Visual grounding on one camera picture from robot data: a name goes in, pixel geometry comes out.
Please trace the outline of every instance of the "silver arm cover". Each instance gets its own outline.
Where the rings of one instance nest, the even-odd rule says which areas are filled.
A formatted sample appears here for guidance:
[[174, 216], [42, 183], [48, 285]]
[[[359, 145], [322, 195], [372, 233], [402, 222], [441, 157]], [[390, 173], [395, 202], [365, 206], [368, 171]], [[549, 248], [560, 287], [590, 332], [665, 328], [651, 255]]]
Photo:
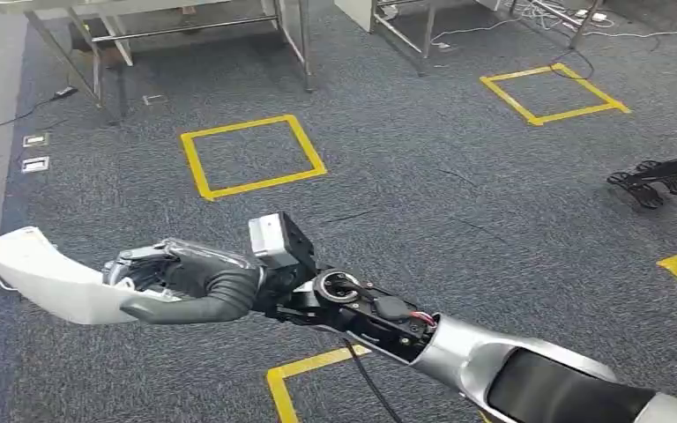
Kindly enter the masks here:
[[[605, 384], [610, 389], [603, 396], [606, 398], [607, 406], [615, 406], [615, 403], [623, 399], [621, 395], [617, 399], [614, 390], [618, 390], [620, 393], [624, 392], [623, 390], [629, 391], [627, 401], [630, 405], [623, 408], [618, 407], [621, 420], [614, 421], [633, 421], [634, 423], [677, 422], [676, 398], [664, 394], [655, 394], [651, 390], [620, 385], [616, 383], [614, 372], [595, 360], [540, 339], [514, 337], [494, 332], [446, 315], [439, 315], [438, 318], [439, 323], [435, 335], [416, 360], [410, 363], [411, 367], [460, 392], [462, 396], [474, 402], [493, 422], [545, 423], [543, 417], [535, 418], [538, 419], [537, 421], [530, 421], [525, 418], [515, 419], [511, 417], [511, 414], [514, 413], [508, 415], [492, 404], [490, 394], [495, 381], [501, 376], [505, 364], [513, 354], [523, 350], [533, 353], [530, 354], [532, 357], [538, 356], [539, 360], [548, 363], [548, 366], [558, 367], [561, 372], [575, 375], [576, 379], [594, 381], [599, 386]], [[540, 377], [539, 370], [534, 369], [533, 371]], [[565, 387], [558, 384], [549, 385], [548, 380], [533, 382], [532, 379], [534, 378], [526, 376], [522, 385], [515, 386], [515, 392], [522, 388], [522, 392], [514, 394], [518, 398], [514, 403], [520, 403], [517, 404], [517, 407], [514, 407], [519, 410], [517, 413], [520, 415], [548, 416], [547, 419], [551, 419], [550, 421], [574, 421], [555, 417], [559, 412], [564, 411], [566, 404], [562, 404], [560, 401], [568, 402], [569, 400], [566, 398], [569, 395], [548, 400], [544, 403], [545, 405], [531, 400], [532, 397], [548, 395], [548, 389], [544, 389], [544, 386], [555, 386], [554, 392], [560, 394], [564, 393], [563, 388]], [[534, 386], [542, 390], [535, 391]], [[574, 386], [568, 386], [567, 390], [570, 388], [574, 389]], [[595, 395], [595, 392], [600, 393], [600, 390], [586, 390], [585, 394]], [[579, 394], [582, 394], [582, 391], [578, 392], [577, 397], [582, 396]], [[548, 410], [523, 412], [523, 410], [528, 411], [529, 407], [541, 407]]]

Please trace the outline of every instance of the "gray carpet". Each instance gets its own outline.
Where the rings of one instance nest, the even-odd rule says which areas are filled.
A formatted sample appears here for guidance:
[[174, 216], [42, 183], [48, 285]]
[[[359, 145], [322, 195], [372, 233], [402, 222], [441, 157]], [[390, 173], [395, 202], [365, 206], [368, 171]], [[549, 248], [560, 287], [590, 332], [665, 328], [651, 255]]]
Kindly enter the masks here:
[[[656, 265], [677, 254], [677, 199], [644, 211], [604, 183], [641, 160], [677, 157], [677, 36], [657, 47], [589, 39], [582, 50], [596, 68], [591, 81], [632, 114], [532, 127], [479, 77], [549, 63], [562, 52], [559, 34], [515, 24], [454, 35], [445, 39], [454, 48], [435, 52], [436, 66], [418, 78], [381, 35], [362, 32], [328, 1], [312, 6], [312, 94], [266, 25], [263, 35], [140, 52], [136, 67], [109, 77], [110, 103], [125, 116], [119, 125], [105, 125], [81, 96], [20, 122], [3, 231], [39, 226], [64, 254], [99, 266], [119, 249], [169, 235], [245, 250], [247, 219], [283, 210], [324, 261], [430, 310], [545, 338], [605, 362], [628, 383], [677, 395], [677, 280]], [[496, 22], [475, 5], [441, 17], [438, 31]], [[413, 21], [404, 14], [399, 22]], [[622, 21], [618, 29], [644, 28]], [[175, 37], [168, 41], [188, 40]], [[562, 62], [586, 72], [576, 56]], [[30, 31], [21, 107], [63, 78]], [[522, 90], [532, 110], [569, 105], [564, 86], [574, 81], [529, 81], [508, 90]], [[148, 94], [168, 102], [148, 108]], [[573, 108], [593, 101], [582, 95]], [[298, 117], [328, 174], [202, 199], [179, 135], [283, 114]], [[49, 147], [21, 151], [22, 136], [51, 124]], [[301, 170], [301, 153], [277, 132], [197, 148], [218, 186]], [[50, 155], [47, 173], [18, 172], [20, 157], [40, 153]], [[257, 315], [220, 325], [80, 327], [0, 293], [0, 422], [275, 421], [266, 371], [338, 346]], [[366, 361], [407, 421], [480, 421], [426, 377], [372, 354]], [[302, 421], [389, 421], [350, 364], [287, 381]]]

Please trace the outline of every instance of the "metal table leg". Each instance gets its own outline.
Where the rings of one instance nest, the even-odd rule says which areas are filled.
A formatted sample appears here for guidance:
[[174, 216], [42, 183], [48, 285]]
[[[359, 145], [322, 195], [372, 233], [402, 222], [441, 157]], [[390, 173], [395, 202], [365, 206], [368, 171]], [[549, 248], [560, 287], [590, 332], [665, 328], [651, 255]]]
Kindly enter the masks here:
[[[108, 33], [110, 35], [116, 36], [116, 35], [125, 35], [126, 29], [125, 25], [121, 21], [121, 18], [116, 15], [107, 15], [102, 9], [98, 10], [98, 15], [100, 15], [100, 19], [102, 20], [102, 23], [105, 24], [105, 28], [108, 30]], [[121, 53], [121, 56], [123, 57], [123, 60], [128, 64], [129, 66], [133, 66], [133, 58], [131, 58], [130, 54], [130, 44], [128, 40], [123, 40], [123, 41], [113, 41], [115, 43], [115, 48], [118, 49], [118, 51]]]
[[32, 25], [35, 31], [37, 31], [37, 33], [40, 35], [42, 40], [52, 50], [56, 58], [66, 66], [66, 69], [69, 71], [69, 73], [76, 79], [79, 85], [78, 89], [89, 96], [89, 98], [94, 100], [94, 104], [96, 104], [98, 108], [102, 108], [103, 106], [101, 98], [94, 93], [94, 90], [91, 86], [89, 86], [89, 83], [84, 78], [84, 75], [81, 74], [74, 62], [71, 61], [69, 55], [63, 51], [63, 48], [61, 48], [61, 45], [58, 44], [58, 41], [53, 38], [53, 34], [50, 33], [50, 31], [45, 27], [42, 20], [38, 18], [34, 11], [26, 11], [25, 17], [30, 22], [30, 25]]
[[310, 68], [310, 23], [308, 1], [300, 0], [300, 35], [302, 37], [302, 68], [305, 71], [305, 91], [313, 91], [313, 71]]
[[432, 48], [432, 31], [435, 28], [435, 15], [437, 13], [437, 1], [428, 0], [427, 2], [427, 28], [424, 31], [424, 44], [421, 47], [421, 60], [419, 63], [420, 77], [427, 75], [429, 59], [429, 50]]
[[585, 28], [591, 23], [591, 18], [593, 14], [595, 14], [596, 10], [603, 4], [603, 0], [595, 0], [593, 2], [593, 6], [591, 6], [590, 11], [588, 11], [587, 16], [583, 20], [583, 23], [580, 25], [580, 27], [577, 29], [577, 32], [575, 35], [572, 37], [572, 40], [569, 41], [569, 48], [575, 49], [577, 48], [578, 42], [583, 38], [583, 33], [585, 32]]
[[432, 31], [435, 28], [435, 15], [437, 13], [437, 1], [429, 0], [427, 6], [427, 30], [424, 32], [424, 49], [422, 56], [429, 58], [429, 49], [432, 48]]
[[89, 33], [89, 30], [84, 26], [84, 22], [79, 18], [77, 13], [70, 7], [66, 9], [66, 14], [71, 18], [71, 22], [77, 27], [77, 30], [81, 34], [84, 41], [89, 44], [89, 47], [92, 49], [92, 65], [93, 65], [93, 91], [94, 94], [100, 99], [102, 103], [102, 72], [105, 69], [105, 66], [102, 64], [102, 52], [100, 47], [96, 42], [92, 41], [92, 35]]

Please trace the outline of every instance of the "black cable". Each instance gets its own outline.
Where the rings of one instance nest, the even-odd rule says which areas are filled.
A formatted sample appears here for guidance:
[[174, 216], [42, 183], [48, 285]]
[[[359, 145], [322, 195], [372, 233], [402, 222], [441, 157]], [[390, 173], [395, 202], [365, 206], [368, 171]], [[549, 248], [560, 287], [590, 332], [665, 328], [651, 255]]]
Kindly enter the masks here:
[[8, 124], [8, 123], [16, 122], [16, 121], [18, 121], [19, 119], [28, 117], [29, 115], [33, 114], [33, 113], [35, 112], [35, 110], [37, 110], [40, 106], [43, 106], [43, 105], [45, 105], [45, 104], [48, 104], [48, 103], [50, 103], [51, 101], [53, 101], [53, 99], [43, 100], [43, 101], [41, 101], [41, 102], [35, 104], [28, 112], [25, 112], [25, 113], [23, 113], [23, 114], [21, 114], [21, 115], [17, 115], [17, 117], [15, 117], [15, 118], [13, 118], [13, 119], [9, 119], [8, 121], [0, 122], [0, 126], [4, 126], [4, 125], [6, 125], [6, 124]]
[[23, 113], [23, 114], [21, 114], [21, 115], [17, 115], [16, 117], [14, 117], [14, 118], [12, 118], [12, 119], [9, 119], [8, 121], [0, 122], [0, 126], [4, 126], [4, 125], [6, 125], [6, 124], [9, 124], [9, 123], [12, 123], [12, 122], [16, 122], [16, 121], [18, 121], [19, 119], [23, 119], [23, 118], [25, 118], [25, 117], [28, 117], [29, 115], [33, 114], [33, 113], [34, 113], [38, 108], [40, 108], [41, 106], [44, 106], [44, 105], [50, 103], [51, 101], [63, 100], [63, 99], [65, 99], [65, 98], [71, 97], [71, 96], [74, 95], [77, 91], [78, 91], [78, 90], [77, 90], [76, 88], [74, 88], [73, 86], [68, 85], [68, 86], [66, 86], [66, 88], [64, 88], [63, 90], [58, 91], [58, 92], [55, 92], [55, 93], [53, 94], [53, 97], [50, 97], [50, 98], [47, 99], [47, 100], [43, 100], [43, 101], [40, 101], [40, 102], [36, 103], [34, 106], [32, 106], [32, 108], [29, 109], [29, 111], [27, 111], [27, 112], [25, 112], [25, 113]]
[[[590, 71], [588, 72], [588, 76], [587, 76], [587, 77], [573, 78], [573, 77], [571, 77], [570, 75], [564, 75], [564, 74], [561, 74], [561, 73], [557, 72], [557, 71], [554, 69], [554, 65], [556, 64], [556, 62], [559, 61], [559, 59], [561, 59], [561, 58], [563, 58], [563, 57], [565, 57], [565, 56], [569, 56], [569, 55], [571, 55], [572, 53], [575, 53], [576, 55], [580, 56], [580, 58], [582, 58], [586, 63], [588, 63], [588, 67], [591, 68], [591, 69], [590, 69]], [[551, 61], [551, 63], [550, 63], [548, 66], [549, 66], [549, 70], [551, 70], [555, 75], [558, 75], [558, 76], [560, 76], [560, 77], [562, 77], [562, 78], [567, 78], [567, 79], [584, 79], [584, 80], [588, 80], [588, 79], [590, 79], [590, 78], [593, 76], [593, 73], [595, 73], [595, 67], [593, 66], [593, 63], [591, 63], [591, 61], [588, 60], [588, 58], [585, 57], [582, 53], [580, 53], [580, 50], [578, 50], [578, 49], [576, 49], [576, 48], [568, 48], [567, 51], [565, 51], [564, 53], [562, 53], [562, 54], [558, 55], [557, 57], [555, 57], [555, 58]]]
[[357, 356], [357, 352], [354, 350], [352, 343], [344, 339], [344, 344], [346, 344], [346, 348], [349, 350], [349, 353], [352, 354], [352, 359], [354, 360], [354, 363], [357, 365], [357, 368], [360, 370], [362, 377], [364, 377], [365, 382], [367, 382], [367, 385], [372, 390], [372, 393], [374, 393], [377, 399], [380, 400], [380, 404], [383, 405], [385, 411], [387, 411], [388, 414], [390, 414], [391, 418], [396, 423], [404, 423], [404, 421], [396, 414], [396, 411], [393, 410], [393, 407], [391, 407], [391, 405], [388, 404], [388, 401], [383, 396], [383, 393], [380, 392], [375, 383], [372, 382], [372, 378], [369, 377], [367, 369], [365, 369], [364, 365], [361, 364], [361, 360]]

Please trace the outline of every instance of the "white object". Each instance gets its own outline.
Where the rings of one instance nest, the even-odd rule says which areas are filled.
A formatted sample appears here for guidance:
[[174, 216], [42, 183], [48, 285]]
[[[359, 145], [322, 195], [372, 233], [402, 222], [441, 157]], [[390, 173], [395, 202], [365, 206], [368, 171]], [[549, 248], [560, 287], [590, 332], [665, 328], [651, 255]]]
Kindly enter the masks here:
[[136, 320], [120, 309], [134, 297], [178, 300], [163, 293], [134, 291], [132, 284], [104, 285], [102, 273], [62, 255], [33, 226], [0, 236], [0, 276], [50, 314], [79, 324]]
[[48, 170], [50, 166], [50, 157], [35, 157], [33, 159], [22, 160], [22, 173], [31, 174], [32, 172], [41, 172]]
[[333, 3], [363, 30], [372, 31], [372, 0], [333, 0]]

